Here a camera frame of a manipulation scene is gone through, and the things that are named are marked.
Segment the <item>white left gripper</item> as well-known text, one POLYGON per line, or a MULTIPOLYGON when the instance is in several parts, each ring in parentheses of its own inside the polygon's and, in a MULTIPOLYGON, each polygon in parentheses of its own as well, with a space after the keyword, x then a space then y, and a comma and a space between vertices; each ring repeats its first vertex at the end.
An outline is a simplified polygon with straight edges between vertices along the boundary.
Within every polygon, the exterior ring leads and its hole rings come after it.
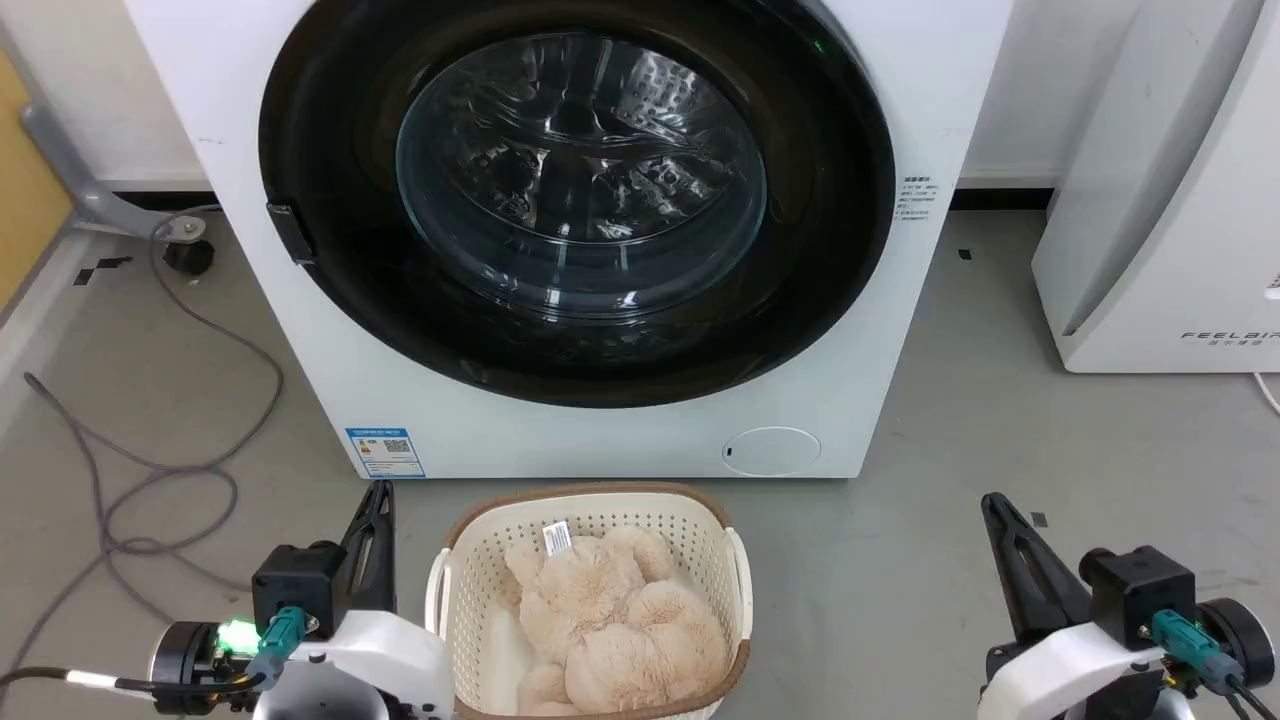
POLYGON ((348 611, 335 634, 307 635, 280 666, 274 685, 214 694, 250 675, 260 634, 251 621, 175 623, 157 643, 151 682, 200 685, 198 693, 160 694, 161 715, 207 719, 225 708, 247 719, 451 719, 454 683, 444 641, 393 614, 396 495, 392 480, 371 482, 343 536, 342 597, 348 611))

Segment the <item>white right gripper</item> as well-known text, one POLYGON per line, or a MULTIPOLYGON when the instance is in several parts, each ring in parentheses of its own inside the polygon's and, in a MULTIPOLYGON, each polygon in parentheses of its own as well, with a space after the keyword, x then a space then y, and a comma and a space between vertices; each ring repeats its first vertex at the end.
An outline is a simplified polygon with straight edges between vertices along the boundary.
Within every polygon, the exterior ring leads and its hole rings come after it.
POLYGON ((1014 642, 1027 648, 1052 633, 993 671, 980 719, 1193 719, 1201 692, 1224 698, 1239 719, 1277 717, 1257 694, 1277 676, 1277 648, 1245 605, 1162 609, 1129 648, 1088 623, 1089 591, 1007 496, 984 495, 980 514, 1014 642))

